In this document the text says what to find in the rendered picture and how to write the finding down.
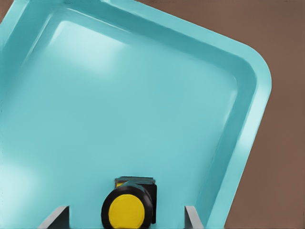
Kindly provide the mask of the yellow and black push button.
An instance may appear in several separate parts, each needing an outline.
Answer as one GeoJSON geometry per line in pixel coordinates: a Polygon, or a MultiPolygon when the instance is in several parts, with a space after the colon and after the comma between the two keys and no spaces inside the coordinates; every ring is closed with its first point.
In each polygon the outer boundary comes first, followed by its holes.
{"type": "Polygon", "coordinates": [[[152,177],[118,177],[101,208],[105,229],[148,229],[156,223],[157,185],[152,177]]]}

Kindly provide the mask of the pale blue-green tray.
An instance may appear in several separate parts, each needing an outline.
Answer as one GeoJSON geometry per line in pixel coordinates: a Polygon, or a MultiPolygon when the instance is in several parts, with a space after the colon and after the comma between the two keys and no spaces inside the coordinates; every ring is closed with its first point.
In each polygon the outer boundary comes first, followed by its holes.
{"type": "Polygon", "coordinates": [[[270,92],[251,47],[135,0],[14,0],[0,24],[0,229],[70,207],[102,229],[120,176],[157,229],[223,229],[270,92]]]}

